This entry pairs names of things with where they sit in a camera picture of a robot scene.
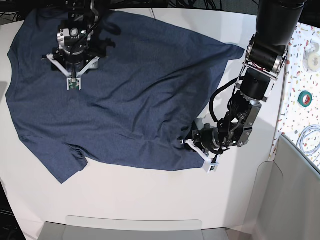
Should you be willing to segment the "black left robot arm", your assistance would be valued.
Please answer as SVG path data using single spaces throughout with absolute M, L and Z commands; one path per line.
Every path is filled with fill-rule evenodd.
M 237 78 L 218 88 L 209 100 L 209 113 L 217 124 L 205 124 L 193 130 L 192 138 L 181 144 L 197 152 L 209 171 L 218 165 L 218 158 L 231 147 L 241 148 L 249 141 L 253 125 L 273 85 L 285 65 L 289 43 L 302 15 L 304 0 L 261 0 L 258 4 L 256 32 L 245 53 Z M 217 119 L 214 100 L 229 87 L 233 92 L 225 117 Z

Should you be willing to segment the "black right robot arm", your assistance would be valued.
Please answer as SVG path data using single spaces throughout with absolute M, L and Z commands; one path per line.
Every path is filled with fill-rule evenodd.
M 100 19 L 97 0 L 66 0 L 67 19 L 57 28 L 57 47 L 42 57 L 49 60 L 52 69 L 76 81 L 92 68 L 95 57 L 91 53 L 94 29 Z

